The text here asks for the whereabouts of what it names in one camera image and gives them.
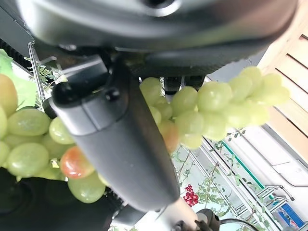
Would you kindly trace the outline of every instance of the red grape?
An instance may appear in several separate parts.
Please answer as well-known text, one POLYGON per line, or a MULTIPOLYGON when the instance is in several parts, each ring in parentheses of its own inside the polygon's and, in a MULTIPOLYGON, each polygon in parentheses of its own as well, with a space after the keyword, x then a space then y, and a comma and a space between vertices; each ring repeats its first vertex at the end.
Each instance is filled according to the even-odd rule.
POLYGON ((64 153, 61 158, 60 169, 66 177, 72 179, 87 177, 95 170, 77 146, 64 153))

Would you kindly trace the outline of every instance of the green leaf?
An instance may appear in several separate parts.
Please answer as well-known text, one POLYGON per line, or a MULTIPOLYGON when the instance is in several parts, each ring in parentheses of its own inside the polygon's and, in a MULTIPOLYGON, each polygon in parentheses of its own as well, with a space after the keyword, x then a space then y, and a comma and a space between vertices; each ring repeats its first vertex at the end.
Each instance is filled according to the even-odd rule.
POLYGON ((264 221, 264 225, 265 225, 266 228, 268 228, 270 224, 269 224, 269 222, 267 220, 265 220, 264 221))

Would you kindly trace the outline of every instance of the green grape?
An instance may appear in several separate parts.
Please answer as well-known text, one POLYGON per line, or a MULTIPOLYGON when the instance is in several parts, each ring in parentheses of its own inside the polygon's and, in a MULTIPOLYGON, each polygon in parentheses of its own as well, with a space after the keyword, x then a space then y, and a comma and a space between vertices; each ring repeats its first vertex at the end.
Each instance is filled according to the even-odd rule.
POLYGON ((17 91, 12 80, 0 74, 0 105, 9 117, 17 108, 17 91))
POLYGON ((198 93, 190 86, 178 91, 171 101, 173 116, 179 116, 186 111, 192 111, 197 105, 198 93))
POLYGON ((140 84, 140 90, 148 105, 155 104, 160 99, 162 85, 159 79, 149 77, 140 84))
POLYGON ((279 74, 267 74, 263 77, 263 84, 267 88, 276 88, 276 87, 281 87, 282 85, 282 77, 279 74))
POLYGON ((202 115, 194 111, 182 113, 175 120, 180 136, 185 134, 202 134, 203 123, 202 115))
POLYGON ((36 109, 24 109, 14 113, 8 120, 9 133, 20 136, 39 136, 48 131, 50 119, 36 109))
POLYGON ((157 108, 160 112, 160 115, 162 116, 162 120, 167 120, 172 117, 172 107, 168 103, 158 103, 154 105, 155 108, 157 108))
POLYGON ((48 165, 45 169, 34 175, 34 177, 45 178, 49 180, 61 180, 62 174, 59 168, 54 168, 51 165, 48 165))
POLYGON ((213 141, 220 141, 227 136, 226 118, 218 113, 203 113, 204 130, 203 135, 213 141))
POLYGON ((264 82, 248 99, 258 104, 273 106, 289 100, 290 92, 285 87, 271 88, 264 82))
POLYGON ((239 76, 249 77, 252 81, 252 86, 248 95, 251 95, 261 85, 262 73, 256 66, 246 67, 240 72, 239 76))
POLYGON ((163 104, 168 103, 165 96, 162 96, 162 95, 159 96, 159 99, 155 102, 155 104, 161 104, 161 103, 163 103, 163 104))
POLYGON ((7 129, 8 129, 8 119, 6 117, 4 109, 0 105, 0 139, 2 139, 6 135, 7 129))
POLYGON ((160 112, 155 107, 152 107, 152 106, 149 106, 149 109, 150 109, 151 114, 152 114, 152 116, 155 120, 156 125, 159 125, 160 122, 162 121, 162 116, 161 116, 160 112))
POLYGON ((250 126, 261 126, 267 123, 270 119, 269 112, 264 105, 252 102, 244 102, 243 106, 247 109, 250 126))
POLYGON ((227 119, 227 126, 243 128, 249 124, 247 109, 241 104, 229 104, 222 110, 222 114, 227 119))
POLYGON ((87 204, 98 201, 106 189, 96 172, 85 178, 69 179, 68 187, 75 198, 87 204))
POLYGON ((6 142, 10 148, 15 148, 23 143, 40 143, 43 136, 18 136, 18 135, 7 135, 4 137, 4 142, 6 142))
POLYGON ((48 151, 43 145, 24 143, 11 151, 7 159, 7 168, 14 176, 28 178, 42 171, 48 162, 48 151))
POLYGON ((73 144, 68 144, 68 145, 59 144, 55 142, 48 133, 43 137, 41 144, 44 145, 44 147, 47 149, 50 159, 53 158, 61 159, 62 155, 69 148, 74 146, 73 144))
POLYGON ((180 142, 192 150, 198 149, 202 145, 202 140, 201 134, 186 134, 180 137, 180 142))
POLYGON ((62 123, 61 119, 59 117, 56 117, 51 123, 49 127, 49 134, 51 138, 59 143, 59 144, 73 144, 74 140, 65 127, 65 125, 62 123))
POLYGON ((232 89, 228 83, 207 82, 199 89, 198 109, 217 111, 225 107, 231 98, 232 89))
POLYGON ((106 186, 110 186, 110 184, 106 181, 106 179, 104 177, 101 176, 101 174, 98 174, 98 178, 100 179, 100 181, 106 185, 106 186))
POLYGON ((4 164, 10 153, 10 147, 5 143, 0 141, 0 167, 4 164))
POLYGON ((233 92, 231 101, 240 102, 246 99, 252 87, 252 80, 247 76, 237 76, 229 82, 233 92))

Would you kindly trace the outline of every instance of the metal rod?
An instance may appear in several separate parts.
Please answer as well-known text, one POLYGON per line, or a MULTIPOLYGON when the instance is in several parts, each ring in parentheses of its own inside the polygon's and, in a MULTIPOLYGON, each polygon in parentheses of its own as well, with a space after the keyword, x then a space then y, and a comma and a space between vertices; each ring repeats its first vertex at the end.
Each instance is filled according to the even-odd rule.
POLYGON ((270 209, 270 212, 274 212, 277 208, 281 207, 283 204, 285 204, 286 200, 281 200, 277 205, 275 205, 273 208, 270 209))
POLYGON ((38 90, 38 95, 41 100, 41 103, 43 103, 43 101, 46 100, 46 97, 45 97, 44 89, 41 84, 41 80, 39 78, 39 72, 37 69, 36 55, 35 55, 33 44, 34 44, 33 42, 28 43, 29 55, 30 55, 30 60, 31 60, 31 65, 32 65, 32 70, 33 70, 33 76, 35 79, 35 84, 38 90))

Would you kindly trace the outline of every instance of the reddish grape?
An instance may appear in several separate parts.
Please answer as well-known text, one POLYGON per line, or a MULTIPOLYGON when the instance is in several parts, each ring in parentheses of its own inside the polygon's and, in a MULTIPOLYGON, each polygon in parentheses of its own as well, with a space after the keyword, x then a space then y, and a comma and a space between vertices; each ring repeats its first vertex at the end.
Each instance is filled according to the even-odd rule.
POLYGON ((180 142, 179 130, 177 126, 172 121, 165 120, 158 125, 158 129, 164 139, 167 151, 169 153, 173 153, 177 149, 180 142))
POLYGON ((66 177, 72 179, 87 177, 95 170, 77 146, 64 153, 61 158, 60 169, 66 177))

